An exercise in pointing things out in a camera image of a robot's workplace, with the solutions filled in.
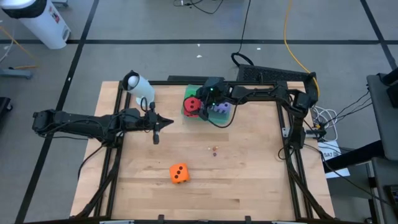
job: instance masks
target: white container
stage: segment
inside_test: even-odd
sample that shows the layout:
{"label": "white container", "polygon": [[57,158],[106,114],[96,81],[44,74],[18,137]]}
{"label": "white container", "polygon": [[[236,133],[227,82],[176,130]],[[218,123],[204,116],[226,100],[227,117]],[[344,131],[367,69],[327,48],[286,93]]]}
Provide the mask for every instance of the white container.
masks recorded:
{"label": "white container", "polygon": [[[37,8],[32,7],[32,5],[36,2],[37,0],[2,0],[0,7],[9,16],[10,14],[7,11],[29,13],[31,9],[34,13],[34,11],[37,12]],[[40,15],[33,18],[23,16],[15,18],[19,19],[49,49],[61,49],[67,45],[66,41],[70,35],[70,29],[51,0],[47,0],[44,11]]]}

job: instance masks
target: gray floor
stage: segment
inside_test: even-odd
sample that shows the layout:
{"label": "gray floor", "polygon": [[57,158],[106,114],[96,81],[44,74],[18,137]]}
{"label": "gray floor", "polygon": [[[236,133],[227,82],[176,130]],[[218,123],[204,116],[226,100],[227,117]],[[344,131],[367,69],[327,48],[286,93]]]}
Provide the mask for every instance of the gray floor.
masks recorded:
{"label": "gray floor", "polygon": [[[69,0],[60,9],[79,39],[93,0]],[[201,5],[211,10],[217,2]],[[100,0],[88,39],[239,39],[247,0],[225,0],[214,15],[189,7],[173,7],[172,0]],[[252,0],[245,39],[283,38],[288,0]],[[398,40],[396,0],[368,0],[375,20],[387,40]],[[0,13],[2,26],[12,22]],[[35,39],[15,22],[17,39]],[[288,39],[377,40],[360,0],[294,1],[289,17]],[[0,34],[0,39],[7,39]],[[77,45],[48,50],[41,44],[24,44],[40,59],[31,80],[0,78],[0,96],[10,97],[14,110],[2,121],[0,132],[0,223],[12,223],[25,194],[43,139],[31,130],[35,111],[55,108]],[[235,80],[238,69],[230,59],[238,44],[86,44],[76,68],[64,110],[93,114],[102,81],[120,80],[131,69],[150,80],[169,75],[222,76]],[[398,46],[388,46],[396,58]],[[391,71],[380,45],[291,45],[301,62],[318,75],[319,106],[341,110],[366,93],[366,75]],[[242,53],[256,65],[301,71],[282,44],[246,44]],[[2,68],[32,65],[17,47]],[[360,147],[379,139],[373,109],[366,108],[338,125],[339,144]],[[55,139],[35,191],[26,221],[67,218],[75,194],[76,173],[83,160],[85,141]],[[367,202],[336,193],[336,216],[363,221],[369,216]]]}

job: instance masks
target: wooden tabletop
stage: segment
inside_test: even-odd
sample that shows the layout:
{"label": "wooden tabletop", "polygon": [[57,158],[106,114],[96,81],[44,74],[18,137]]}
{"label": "wooden tabletop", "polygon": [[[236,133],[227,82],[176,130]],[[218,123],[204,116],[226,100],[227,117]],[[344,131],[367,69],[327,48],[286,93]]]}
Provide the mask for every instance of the wooden tabletop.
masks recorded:
{"label": "wooden tabletop", "polygon": [[[303,90],[302,83],[288,85]],[[161,130],[159,145],[153,145],[152,133],[126,133],[112,219],[156,220],[163,214],[166,220],[243,220],[245,215],[252,220],[295,220],[286,164],[277,158],[282,138],[275,102],[241,105],[233,124],[220,129],[181,115],[186,86],[154,88],[156,112],[174,124]],[[113,113],[117,89],[118,82],[103,82],[96,116]],[[139,108],[135,98],[130,108]],[[316,140],[305,143],[317,147]],[[86,156],[99,145],[90,139]],[[217,156],[208,150],[214,146]],[[334,216],[319,153],[304,147],[301,154],[308,189]],[[80,212],[98,189],[104,155],[105,149],[83,167],[71,215]],[[169,167],[181,162],[187,164],[191,181],[172,184]],[[298,193],[305,216],[299,189]],[[107,199],[105,193],[102,208]]]}

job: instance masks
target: green object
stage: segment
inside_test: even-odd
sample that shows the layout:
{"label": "green object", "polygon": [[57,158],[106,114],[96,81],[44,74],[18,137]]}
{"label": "green object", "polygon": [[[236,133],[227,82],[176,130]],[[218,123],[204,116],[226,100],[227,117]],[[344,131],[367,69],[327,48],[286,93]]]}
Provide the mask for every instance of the green object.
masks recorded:
{"label": "green object", "polygon": [[[190,96],[195,96],[197,93],[197,90],[200,88],[200,85],[187,85],[187,88],[185,89],[185,94],[184,94],[184,99],[190,97]],[[184,102],[182,101],[182,106],[181,106],[181,114],[182,116],[185,117],[185,119],[197,119],[199,121],[203,121],[201,118],[189,118],[187,116],[184,115]],[[225,124],[228,122],[229,120],[229,114],[230,114],[231,110],[227,111],[224,114],[221,113],[217,113],[211,109],[208,109],[208,113],[209,113],[209,120],[211,120],[212,122],[216,123],[216,124]]]}

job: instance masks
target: table leg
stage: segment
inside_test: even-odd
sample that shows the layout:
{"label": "table leg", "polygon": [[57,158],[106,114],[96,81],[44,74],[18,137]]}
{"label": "table leg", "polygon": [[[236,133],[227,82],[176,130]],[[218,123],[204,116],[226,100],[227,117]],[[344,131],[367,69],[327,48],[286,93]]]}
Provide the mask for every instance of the table leg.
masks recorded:
{"label": "table leg", "polygon": [[[333,170],[339,170],[348,166],[360,164],[371,160],[373,157],[384,157],[384,150],[381,140],[375,141],[371,144],[363,146],[359,149],[355,149],[351,152],[347,152],[340,156],[336,156],[327,161],[329,167]],[[323,169],[325,173],[331,172],[323,162]]]}

